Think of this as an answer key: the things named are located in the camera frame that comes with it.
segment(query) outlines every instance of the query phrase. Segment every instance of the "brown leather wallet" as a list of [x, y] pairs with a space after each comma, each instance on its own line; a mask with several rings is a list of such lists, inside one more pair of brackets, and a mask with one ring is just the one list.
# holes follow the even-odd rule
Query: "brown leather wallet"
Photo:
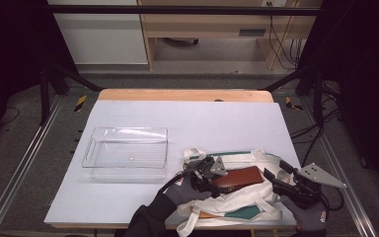
[[220, 177], [212, 182], [214, 186], [219, 188], [220, 193], [225, 195], [264, 181], [258, 166], [229, 170], [227, 173], [227, 176]]

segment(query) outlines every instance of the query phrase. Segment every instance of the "transparent plastic box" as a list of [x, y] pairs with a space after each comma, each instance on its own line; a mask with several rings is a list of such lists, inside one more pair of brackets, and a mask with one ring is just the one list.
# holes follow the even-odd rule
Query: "transparent plastic box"
[[93, 179], [164, 179], [167, 152], [164, 127], [97, 127], [82, 167]]

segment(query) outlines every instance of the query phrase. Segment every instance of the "gray floor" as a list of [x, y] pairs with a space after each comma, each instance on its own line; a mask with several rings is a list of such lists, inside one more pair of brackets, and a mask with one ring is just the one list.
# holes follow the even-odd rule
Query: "gray floor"
[[[257, 89], [278, 80], [289, 70], [265, 69], [254, 40], [215, 40], [201, 39], [199, 45], [186, 42], [161, 41], [159, 43], [156, 68], [153, 71], [128, 71], [126, 74], [84, 74], [89, 80], [111, 88], [238, 88]], [[307, 106], [310, 99], [297, 98], [293, 94], [296, 82], [288, 84], [273, 93], [280, 103], [290, 132], [312, 124], [306, 111], [297, 111], [285, 106], [289, 96], [293, 105]], [[90, 230], [57, 230], [42, 221], [48, 211], [51, 199], [55, 196], [63, 175], [72, 158], [77, 139], [85, 127], [87, 115], [95, 103], [98, 93], [71, 82], [71, 91], [63, 98], [60, 111], [40, 145], [38, 154], [2, 223], [0, 236], [65, 236], [83, 233], [92, 236]], [[0, 126], [0, 195], [4, 192], [18, 163], [23, 158], [30, 142], [36, 134], [40, 118], [39, 89], [30, 88], [14, 95], [8, 103], [9, 109]], [[87, 95], [81, 112], [74, 112], [80, 96]], [[336, 108], [333, 101], [325, 103], [325, 113]], [[301, 143], [313, 138], [315, 131], [293, 140], [300, 160], [304, 157], [310, 143]], [[376, 171], [363, 169], [359, 154], [341, 120], [334, 118], [325, 123], [325, 135], [346, 170], [359, 202], [365, 209], [379, 236], [379, 176]], [[316, 162], [331, 172], [328, 157], [321, 143], [312, 149], [310, 162]], [[336, 193], [327, 189], [326, 193], [335, 205], [340, 199]], [[346, 205], [337, 212], [331, 212], [328, 221], [329, 236], [360, 236], [356, 223]], [[112, 235], [111, 230], [101, 230], [101, 236]], [[273, 236], [270, 231], [258, 231], [258, 236]], [[281, 232], [279, 236], [288, 236]]]

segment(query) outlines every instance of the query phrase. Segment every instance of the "white cloth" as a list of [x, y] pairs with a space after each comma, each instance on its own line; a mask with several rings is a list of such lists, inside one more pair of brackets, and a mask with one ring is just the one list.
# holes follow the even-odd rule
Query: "white cloth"
[[[187, 150], [184, 155], [184, 163], [195, 160], [196, 158], [193, 158], [195, 156], [198, 156], [197, 159], [203, 159], [206, 156], [205, 152], [196, 148]], [[258, 166], [262, 172], [264, 172], [264, 168], [267, 168], [276, 174], [281, 181], [287, 182], [289, 179], [289, 175], [279, 168], [279, 161], [281, 159], [267, 154], [261, 149], [253, 150], [250, 153], [222, 154], [220, 157], [226, 170]], [[272, 191], [272, 184], [270, 181], [264, 180], [260, 184], [247, 186], [228, 195], [221, 195], [217, 198], [210, 197], [206, 200], [190, 201], [178, 207], [179, 215], [188, 216], [189, 219], [180, 224], [177, 231], [181, 237], [185, 237], [189, 236], [196, 226], [223, 226], [249, 221], [280, 219], [282, 213], [279, 209], [272, 206], [274, 200], [275, 194]], [[260, 213], [251, 219], [224, 216], [228, 212], [251, 205], [256, 205], [260, 210]], [[201, 211], [221, 217], [199, 219]]]

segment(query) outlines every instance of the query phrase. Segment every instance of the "cable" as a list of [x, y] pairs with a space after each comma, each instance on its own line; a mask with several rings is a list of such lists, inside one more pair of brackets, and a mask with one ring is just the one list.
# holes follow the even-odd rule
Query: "cable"
[[[268, 7], [272, 7], [272, 3], [271, 3], [271, 2], [266, 2], [266, 5], [267, 5]], [[276, 38], [276, 40], [278, 41], [278, 44], [279, 44], [279, 46], [280, 46], [280, 48], [281, 48], [281, 50], [282, 50], [282, 52], [283, 52], [285, 58], [287, 59], [287, 61], [288, 61], [290, 64], [294, 65], [294, 68], [287, 68], [287, 67], [285, 67], [284, 65], [282, 65], [282, 62], [281, 62], [281, 60], [280, 60], [278, 54], [276, 53], [275, 49], [273, 48], [272, 42], [271, 42], [271, 40], [270, 40], [270, 34], [271, 34], [271, 33], [273, 33], [273, 34], [275, 35], [275, 38]], [[272, 15], [269, 16], [269, 37], [268, 37], [268, 40], [269, 40], [269, 45], [270, 45], [272, 51], [275, 53], [275, 56], [276, 56], [276, 58], [278, 59], [278, 62], [279, 62], [279, 64], [281, 65], [281, 67], [284, 68], [284, 69], [297, 69], [297, 63], [298, 63], [297, 60], [298, 60], [298, 58], [299, 58], [300, 51], [301, 51], [301, 43], [298, 43], [298, 44], [297, 44], [297, 55], [296, 55], [296, 56], [297, 56], [297, 59], [296, 59], [296, 60], [292, 60], [293, 57], [291, 56], [291, 49], [292, 49], [293, 41], [291, 42], [290, 58], [289, 58], [289, 57], [287, 56], [287, 53], [286, 53], [285, 50], [284, 50], [284, 47], [283, 47], [283, 45], [282, 45], [281, 40], [279, 39], [278, 35], [276, 34], [275, 28], [273, 27], [273, 19], [272, 19]]]
[[335, 207], [335, 208], [331, 208], [331, 210], [334, 210], [334, 211], [337, 211], [337, 210], [340, 210], [340, 209], [342, 209], [343, 208], [343, 206], [344, 206], [344, 204], [345, 204], [345, 199], [343, 198], [343, 195], [342, 195], [342, 193], [341, 193], [341, 191], [340, 191], [340, 189], [339, 188], [335, 188], [334, 187], [334, 189], [337, 191], [337, 193], [340, 195], [340, 197], [341, 197], [341, 203], [340, 203], [340, 205], [338, 206], [338, 207]]
[[[297, 41], [297, 49], [296, 49], [296, 55], [293, 56], [292, 50], [293, 50], [293, 45], [294, 42]], [[301, 44], [302, 44], [302, 39], [292, 39], [291, 40], [291, 46], [290, 46], [290, 59], [291, 61], [294, 62], [294, 67], [297, 69], [298, 62], [300, 61], [300, 54], [301, 54]]]
[[320, 201], [322, 202], [323, 206], [325, 207], [325, 211], [326, 211], [326, 220], [329, 219], [329, 213], [330, 213], [330, 210], [331, 210], [331, 207], [330, 207], [330, 204], [329, 204], [329, 200], [328, 198], [324, 195], [324, 194], [320, 194]]
[[[339, 115], [339, 112], [340, 110], [339, 109], [334, 109], [333, 111], [329, 112], [327, 115], [323, 116], [323, 119], [324, 119], [324, 122], [328, 122], [330, 121], [331, 119], [337, 117]], [[291, 136], [291, 139], [295, 139], [301, 135], [304, 135], [305, 133], [307, 133], [308, 131], [312, 130], [313, 128], [315, 128], [316, 126], [318, 126], [317, 123], [311, 125], [311, 126], [308, 126], [308, 127], [305, 127], [305, 128], [302, 128], [302, 129], [299, 129], [299, 130], [296, 130], [296, 131], [293, 131], [290, 133], [290, 136]]]
[[305, 144], [305, 143], [310, 143], [312, 142], [313, 140], [308, 140], [308, 141], [295, 141], [293, 142], [293, 144]]
[[337, 98], [335, 98], [335, 97], [329, 97], [328, 99], [326, 99], [325, 101], [322, 102], [322, 105], [324, 105], [328, 101], [335, 101], [336, 99]]
[[15, 107], [7, 107], [7, 110], [16, 110], [16, 111], [17, 111], [17, 114], [16, 114], [13, 118], [11, 118], [11, 119], [9, 119], [9, 120], [7, 120], [7, 121], [5, 121], [5, 122], [1, 122], [0, 125], [8, 124], [8, 123], [14, 121], [15, 119], [17, 119], [17, 117], [20, 115], [20, 110], [18, 110], [18, 109], [15, 108]]

